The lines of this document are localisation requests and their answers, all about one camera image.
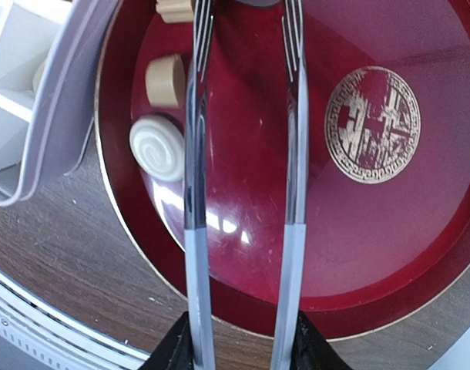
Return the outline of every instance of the plastic container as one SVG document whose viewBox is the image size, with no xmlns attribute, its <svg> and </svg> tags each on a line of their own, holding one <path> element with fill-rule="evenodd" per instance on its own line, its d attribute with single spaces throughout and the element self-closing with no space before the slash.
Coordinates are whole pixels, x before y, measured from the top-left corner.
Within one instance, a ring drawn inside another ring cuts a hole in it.
<svg viewBox="0 0 470 370">
<path fill-rule="evenodd" d="M 0 206 L 79 165 L 92 129 L 97 57 L 117 2 L 0 0 Z"/>
</svg>

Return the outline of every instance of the round red tray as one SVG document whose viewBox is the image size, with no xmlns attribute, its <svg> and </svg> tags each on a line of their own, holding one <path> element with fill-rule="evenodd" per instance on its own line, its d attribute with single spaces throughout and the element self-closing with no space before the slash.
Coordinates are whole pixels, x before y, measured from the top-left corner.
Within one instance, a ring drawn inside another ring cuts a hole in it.
<svg viewBox="0 0 470 370">
<path fill-rule="evenodd" d="M 215 3 L 207 127 L 213 313 L 272 335 L 287 168 L 282 7 Z M 328 337 L 388 325 L 470 264 L 470 2 L 304 1 L 311 102 L 300 307 Z M 154 268 L 185 293 L 183 191 L 129 149 L 152 108 L 150 61 L 190 62 L 192 25 L 123 2 L 100 64 L 97 133 L 112 201 Z"/>
</svg>

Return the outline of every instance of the brown wood grain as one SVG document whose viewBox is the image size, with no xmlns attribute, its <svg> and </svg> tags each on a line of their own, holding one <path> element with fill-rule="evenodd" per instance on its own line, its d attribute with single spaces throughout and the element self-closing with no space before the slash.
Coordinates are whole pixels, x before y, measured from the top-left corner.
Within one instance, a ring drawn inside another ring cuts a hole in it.
<svg viewBox="0 0 470 370">
<path fill-rule="evenodd" d="M 0 208 L 0 269 L 66 314 L 147 351 L 186 310 L 121 228 L 94 143 L 70 177 Z M 410 318 L 334 347 L 357 370 L 425 370 L 469 325 L 470 269 Z M 220 369 L 268 368 L 270 340 L 215 326 Z"/>
</svg>

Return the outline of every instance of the fork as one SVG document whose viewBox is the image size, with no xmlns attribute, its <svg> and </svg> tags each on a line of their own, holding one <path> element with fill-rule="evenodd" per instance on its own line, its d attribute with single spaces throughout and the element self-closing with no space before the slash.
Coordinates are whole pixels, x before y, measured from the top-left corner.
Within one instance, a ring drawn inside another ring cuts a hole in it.
<svg viewBox="0 0 470 370">
<path fill-rule="evenodd" d="M 216 368 L 206 232 L 206 69 L 213 38 L 213 0 L 196 0 L 193 57 L 186 97 L 184 237 L 195 370 Z"/>
<path fill-rule="evenodd" d="M 288 168 L 283 260 L 271 370 L 288 370 L 304 270 L 309 96 L 301 0 L 285 0 L 281 19 L 287 69 Z"/>
</svg>

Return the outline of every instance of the red plate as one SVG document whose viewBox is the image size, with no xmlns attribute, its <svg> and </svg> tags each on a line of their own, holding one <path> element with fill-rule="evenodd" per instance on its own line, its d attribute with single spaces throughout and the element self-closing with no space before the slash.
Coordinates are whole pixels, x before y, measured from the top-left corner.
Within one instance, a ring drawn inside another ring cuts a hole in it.
<svg viewBox="0 0 470 370">
<path fill-rule="evenodd" d="M 207 223 L 213 312 L 272 335 L 287 165 L 278 5 L 215 4 Z M 304 1 L 311 173 L 301 308 L 328 338 L 412 313 L 470 264 L 470 1 Z M 119 8 L 102 55 L 98 133 L 111 196 L 144 254 L 185 292 L 183 192 L 139 170 L 129 130 L 148 63 L 192 25 L 149 0 Z"/>
</svg>

